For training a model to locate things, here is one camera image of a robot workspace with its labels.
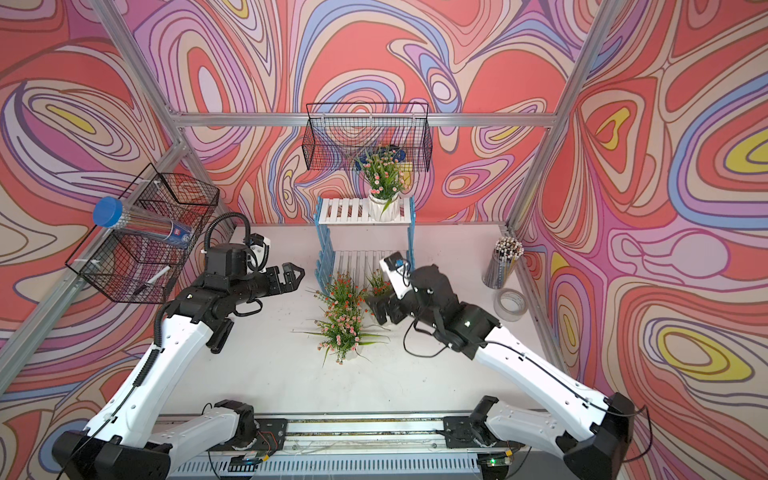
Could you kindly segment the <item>red flower potted plant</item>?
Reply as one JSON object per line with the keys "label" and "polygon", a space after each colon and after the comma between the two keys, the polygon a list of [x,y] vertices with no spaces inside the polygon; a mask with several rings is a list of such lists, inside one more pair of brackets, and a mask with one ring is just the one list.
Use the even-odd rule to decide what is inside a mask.
{"label": "red flower potted plant", "polygon": [[390,280],[380,269],[373,271],[366,277],[367,293],[371,296],[389,295],[392,291]]}
{"label": "red flower potted plant", "polygon": [[316,290],[314,297],[324,305],[326,317],[352,318],[362,315],[366,293],[367,289],[359,287],[348,274],[338,274],[325,290]]}

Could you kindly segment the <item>pink flower potted plant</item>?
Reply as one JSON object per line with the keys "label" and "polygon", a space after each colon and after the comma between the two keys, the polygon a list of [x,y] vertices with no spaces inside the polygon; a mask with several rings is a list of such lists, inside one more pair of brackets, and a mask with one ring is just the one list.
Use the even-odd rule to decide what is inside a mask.
{"label": "pink flower potted plant", "polygon": [[299,333],[316,339],[324,362],[332,359],[338,365],[361,357],[364,347],[389,341],[386,334],[366,323],[363,314],[329,312],[324,319],[314,321],[314,329],[299,330]]}
{"label": "pink flower potted plant", "polygon": [[369,186],[369,213],[375,221],[390,222],[397,216],[397,201],[404,191],[402,161],[405,152],[393,146],[378,147],[356,160]]}

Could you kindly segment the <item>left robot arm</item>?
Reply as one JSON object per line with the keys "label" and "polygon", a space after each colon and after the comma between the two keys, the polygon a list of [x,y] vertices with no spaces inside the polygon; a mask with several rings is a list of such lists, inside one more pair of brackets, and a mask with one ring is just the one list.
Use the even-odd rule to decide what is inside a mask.
{"label": "left robot arm", "polygon": [[251,405],[222,400],[198,417],[161,433],[153,428],[170,394],[202,349],[223,350],[240,316],[238,306],[263,307],[266,297],[291,293],[305,277],[285,262],[269,266],[270,246],[248,220],[239,243],[204,236],[204,270],[156,313],[153,339],[105,406],[80,431],[54,442],[59,474],[69,479],[165,479],[210,448],[252,449],[262,439]]}

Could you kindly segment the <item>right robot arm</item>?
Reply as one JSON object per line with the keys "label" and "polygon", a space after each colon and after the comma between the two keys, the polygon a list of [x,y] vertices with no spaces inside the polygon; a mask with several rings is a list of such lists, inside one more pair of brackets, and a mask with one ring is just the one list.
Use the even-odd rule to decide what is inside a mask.
{"label": "right robot arm", "polygon": [[459,300],[436,265],[411,269],[399,253],[380,262],[391,292],[365,302],[380,324],[411,321],[446,350],[464,355],[514,383],[540,405],[520,410],[484,396],[464,417],[469,441],[479,447],[527,445],[561,460],[579,479],[615,479],[640,410],[625,395],[605,395],[579,383],[516,338],[483,308]]}

